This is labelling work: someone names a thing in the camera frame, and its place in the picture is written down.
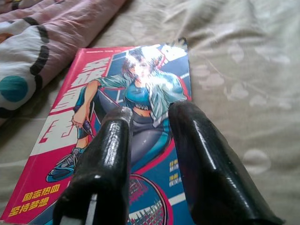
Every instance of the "magazine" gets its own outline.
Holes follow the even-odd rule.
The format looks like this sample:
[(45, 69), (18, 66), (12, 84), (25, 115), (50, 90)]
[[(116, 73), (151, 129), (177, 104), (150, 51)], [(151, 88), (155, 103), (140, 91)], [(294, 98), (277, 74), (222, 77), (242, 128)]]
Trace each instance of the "magazine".
[(76, 162), (118, 105), (133, 110), (128, 225), (192, 225), (168, 107), (191, 100), (185, 39), (80, 49), (1, 220), (52, 224)]

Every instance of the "black stripe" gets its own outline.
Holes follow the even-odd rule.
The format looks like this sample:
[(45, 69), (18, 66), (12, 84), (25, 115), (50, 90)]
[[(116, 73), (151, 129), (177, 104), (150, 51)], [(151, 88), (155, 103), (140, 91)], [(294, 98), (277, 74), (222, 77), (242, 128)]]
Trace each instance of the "black stripe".
[(16, 109), (15, 110), (9, 110), (9, 109), (0, 107), (0, 118), (7, 119), (7, 118), (11, 117), (15, 112), (16, 112)]
[(45, 45), (41, 46), (41, 51), (37, 61), (30, 67), (30, 72), (32, 75), (36, 76), (44, 68), (49, 57), (49, 48)]
[(14, 2), (12, 3), (11, 9), (12, 9), (12, 10), (18, 9), (18, 8), (19, 8), (19, 4), (20, 4), (19, 1), (14, 1)]
[(25, 20), (27, 23), (29, 23), (31, 26), (37, 26), (37, 25), (39, 25), (38, 24), (38, 22), (35, 20), (35, 19), (33, 19), (33, 18), (31, 18), (31, 17), (25, 17), (25, 18), (23, 18), (23, 20)]
[(49, 43), (49, 37), (48, 37), (48, 32), (46, 30), (46, 27), (43, 25), (37, 26), (37, 29), (39, 31), (39, 34), (42, 38), (42, 41), (44, 43)]
[(34, 93), (37, 93), (39, 90), (42, 89), (43, 79), (42, 79), (41, 75), (36, 75), (36, 76), (34, 76), (34, 80), (36, 82), (36, 90), (34, 91)]

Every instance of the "bed cover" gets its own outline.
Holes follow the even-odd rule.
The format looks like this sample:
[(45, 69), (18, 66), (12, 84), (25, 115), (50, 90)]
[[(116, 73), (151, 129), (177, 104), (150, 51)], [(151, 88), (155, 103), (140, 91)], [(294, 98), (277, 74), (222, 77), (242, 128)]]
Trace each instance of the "bed cover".
[[(90, 47), (186, 37), (192, 98), (225, 135), (272, 210), (300, 212), (300, 2), (128, 0)], [(0, 129), (0, 214), (65, 69)]]

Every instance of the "blue crop top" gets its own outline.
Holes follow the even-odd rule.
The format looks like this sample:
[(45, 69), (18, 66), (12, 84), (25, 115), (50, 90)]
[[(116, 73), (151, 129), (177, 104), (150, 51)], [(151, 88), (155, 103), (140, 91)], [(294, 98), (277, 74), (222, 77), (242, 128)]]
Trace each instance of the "blue crop top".
[(149, 92), (146, 87), (138, 88), (132, 82), (124, 93), (125, 104), (129, 108), (138, 108), (142, 110), (151, 110), (149, 101)]

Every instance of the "comic book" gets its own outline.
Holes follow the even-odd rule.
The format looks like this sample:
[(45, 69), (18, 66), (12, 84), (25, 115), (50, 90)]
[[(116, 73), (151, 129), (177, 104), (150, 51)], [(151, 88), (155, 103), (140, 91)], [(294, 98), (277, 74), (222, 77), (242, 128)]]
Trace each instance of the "comic book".
[(133, 110), (127, 225), (192, 225), (168, 107), (191, 100), (185, 39), (80, 49), (1, 220), (51, 225), (80, 155), (118, 105)]

